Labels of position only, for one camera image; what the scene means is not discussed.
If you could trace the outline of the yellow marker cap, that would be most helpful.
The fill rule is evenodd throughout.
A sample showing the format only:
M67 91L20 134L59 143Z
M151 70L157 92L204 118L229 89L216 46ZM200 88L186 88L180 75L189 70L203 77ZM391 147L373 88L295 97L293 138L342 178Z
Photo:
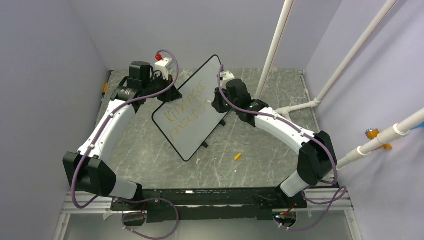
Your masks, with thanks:
M242 154L241 153L238 153L235 157L234 157L234 160L235 161L237 161L240 157L242 156Z

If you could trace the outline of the black framed whiteboard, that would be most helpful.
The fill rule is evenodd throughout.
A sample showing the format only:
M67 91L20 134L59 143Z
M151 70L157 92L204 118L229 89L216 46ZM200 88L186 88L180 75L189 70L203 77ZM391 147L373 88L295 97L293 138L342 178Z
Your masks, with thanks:
M212 55L178 86L181 99L161 104L152 114L153 123L184 162L208 146L207 138L226 116L206 102L215 98L220 66L219 56Z

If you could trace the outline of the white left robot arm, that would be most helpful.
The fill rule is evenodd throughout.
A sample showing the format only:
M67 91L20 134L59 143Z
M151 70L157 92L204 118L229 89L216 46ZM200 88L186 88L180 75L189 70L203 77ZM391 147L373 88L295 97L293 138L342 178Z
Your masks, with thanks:
M117 197L131 210L144 203L143 187L119 177L107 164L119 137L147 99L170 103L182 98L170 74L175 65L165 57L154 65L143 61L130 64L124 77L112 92L106 112L88 140L76 152L67 152L63 165L69 181L72 200L82 191L99 197Z

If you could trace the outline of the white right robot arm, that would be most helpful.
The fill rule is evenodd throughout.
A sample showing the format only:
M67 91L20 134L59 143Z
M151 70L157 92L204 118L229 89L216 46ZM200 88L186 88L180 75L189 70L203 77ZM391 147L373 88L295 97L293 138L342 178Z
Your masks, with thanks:
M328 173L336 171L338 162L326 132L315 133L302 128L267 103L252 99L241 79L219 77L217 84L211 105L218 113L234 111L242 122L271 134L297 154L296 170L276 189L275 200L280 207L289 207L297 194L316 186Z

